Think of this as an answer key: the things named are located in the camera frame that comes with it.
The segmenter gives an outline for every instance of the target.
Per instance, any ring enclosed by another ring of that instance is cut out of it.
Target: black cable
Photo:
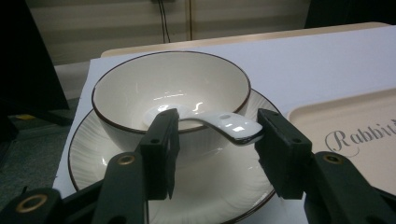
[[[162,28],[163,28],[163,7],[161,5],[161,0],[158,0],[158,6],[160,7],[160,12],[161,12],[161,24],[162,24]],[[163,43],[165,43],[165,31],[163,28]]]
[[[165,43],[165,32],[168,37],[168,42],[171,42],[171,39],[169,37],[169,32],[168,32],[168,25],[166,21],[166,13],[165,13],[165,8],[163,6],[163,0],[158,0],[158,4],[160,6],[160,11],[161,11],[161,21],[163,24],[163,43]]]

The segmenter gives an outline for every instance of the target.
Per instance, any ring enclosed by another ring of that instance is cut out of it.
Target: white saucer
[[[258,108],[277,111],[252,91],[246,117],[255,120]],[[107,163],[119,153],[91,111],[70,145],[69,172],[75,188],[84,189],[103,179]],[[275,193],[258,159],[254,145],[230,143],[212,157],[177,169],[172,200],[149,201],[149,222],[222,223],[249,216]]]

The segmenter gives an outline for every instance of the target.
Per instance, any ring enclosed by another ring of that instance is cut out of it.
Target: white ceramic bowl
[[[144,118],[153,107],[183,105],[195,113],[244,115],[249,95],[248,77],[235,64],[201,52],[166,51],[111,69],[96,83],[92,105],[116,145],[132,151],[148,129]],[[179,138],[178,164],[228,144],[219,133],[193,121],[179,123]]]

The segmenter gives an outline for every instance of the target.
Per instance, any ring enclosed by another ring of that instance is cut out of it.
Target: saucer rim
[[[251,94],[252,92],[257,93],[261,98],[265,99],[269,104],[271,104],[271,106],[274,107],[274,109],[276,110],[276,112],[280,113],[280,112],[279,112],[279,109],[278,109],[268,98],[266,98],[265,96],[263,96],[260,92],[255,91],[254,89],[250,89],[250,94]],[[78,125],[77,128],[76,128],[76,131],[73,133],[73,137],[71,138],[71,142],[70,142],[70,145],[69,145],[69,147],[68,147],[68,153],[67,153],[68,173],[69,173],[70,179],[71,179],[71,181],[72,181],[73,187],[74,187],[74,189],[75,189],[76,191],[80,191],[80,190],[82,190],[82,189],[78,186],[78,184],[77,184],[77,182],[76,182],[76,180],[75,180],[75,178],[74,178],[74,176],[73,176],[72,166],[71,166],[71,162],[70,162],[71,146],[72,146],[72,144],[73,144],[73,142],[74,142],[74,140],[75,140],[75,138],[76,138],[76,135],[77,135],[77,133],[78,133],[79,128],[81,127],[81,125],[84,123],[84,121],[87,119],[87,117],[88,117],[91,113],[94,113],[94,109],[91,109],[91,110],[87,113],[87,115],[84,117],[84,119],[79,123],[79,125]],[[239,221],[241,221],[241,220],[243,220],[243,219],[245,219],[245,218],[251,216],[251,215],[254,214],[256,211],[258,211],[259,209],[261,209],[265,204],[267,204],[267,203],[273,198],[273,196],[274,196],[275,194],[276,194],[276,192],[275,192],[275,189],[273,188],[273,189],[268,193],[268,195],[265,197],[265,199],[261,200],[259,203],[257,203],[257,205],[253,206],[252,208],[248,209],[246,212],[242,213],[241,215],[239,215],[239,216],[237,216],[237,217],[234,217],[234,218],[231,218],[231,219],[228,219],[228,220],[225,220],[225,221],[221,222],[221,224],[239,222]]]

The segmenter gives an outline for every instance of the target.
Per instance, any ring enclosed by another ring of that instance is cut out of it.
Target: white ceramic spoon
[[[199,121],[205,126],[217,130],[235,145],[245,146],[262,139],[262,126],[254,120],[247,119],[239,114],[223,111],[194,113],[190,108],[184,105],[162,105],[153,107],[145,114],[143,121],[149,126],[159,113],[173,108],[177,109],[180,121]]]

